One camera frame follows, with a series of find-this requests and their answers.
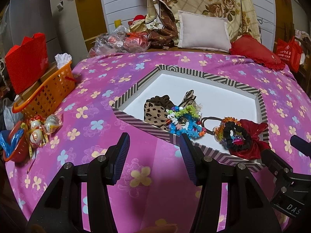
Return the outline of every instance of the beige floral blanket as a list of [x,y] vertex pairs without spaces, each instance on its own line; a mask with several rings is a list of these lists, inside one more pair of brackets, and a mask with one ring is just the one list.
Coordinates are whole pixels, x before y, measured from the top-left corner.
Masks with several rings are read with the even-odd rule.
[[[252,0],[167,0],[167,5],[174,15],[179,32],[180,23],[178,10],[203,14],[210,17],[228,19],[230,41],[235,41],[242,34],[250,34],[260,42],[259,25]],[[147,0],[148,14],[146,26],[148,29],[164,28],[159,11],[159,0]]]

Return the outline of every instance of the refrigerator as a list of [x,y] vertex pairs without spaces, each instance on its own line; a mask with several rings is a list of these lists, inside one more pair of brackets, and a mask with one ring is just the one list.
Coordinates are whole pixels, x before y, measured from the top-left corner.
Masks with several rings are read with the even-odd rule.
[[62,53],[52,19],[50,0],[10,0],[3,16],[1,39],[4,55],[14,46],[21,45],[25,36],[41,32],[46,37],[49,63]]

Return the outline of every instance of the white pillow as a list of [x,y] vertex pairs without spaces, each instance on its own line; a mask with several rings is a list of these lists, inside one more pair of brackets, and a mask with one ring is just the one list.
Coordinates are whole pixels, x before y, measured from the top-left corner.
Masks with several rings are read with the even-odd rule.
[[180,20],[179,48],[229,52],[227,18],[208,17],[178,11]]

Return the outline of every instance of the wrapped egg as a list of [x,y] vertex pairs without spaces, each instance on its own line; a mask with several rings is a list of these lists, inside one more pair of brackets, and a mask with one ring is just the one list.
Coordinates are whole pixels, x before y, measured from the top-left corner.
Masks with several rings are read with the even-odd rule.
[[41,126],[41,122],[39,120],[30,121],[30,128],[32,130],[36,130]]
[[41,129],[36,129],[30,134],[30,142],[35,145],[40,145],[43,142],[44,136]]
[[50,115],[46,118],[44,129],[47,135],[55,132],[61,126],[60,120],[56,115]]

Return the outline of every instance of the orange plastic basket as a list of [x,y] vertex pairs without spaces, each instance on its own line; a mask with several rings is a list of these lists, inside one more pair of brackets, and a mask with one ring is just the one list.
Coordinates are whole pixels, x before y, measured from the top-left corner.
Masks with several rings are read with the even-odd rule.
[[71,61],[52,74],[26,101],[14,103],[12,112],[22,112],[24,117],[35,115],[48,117],[54,113],[62,100],[75,88],[75,79],[70,68]]

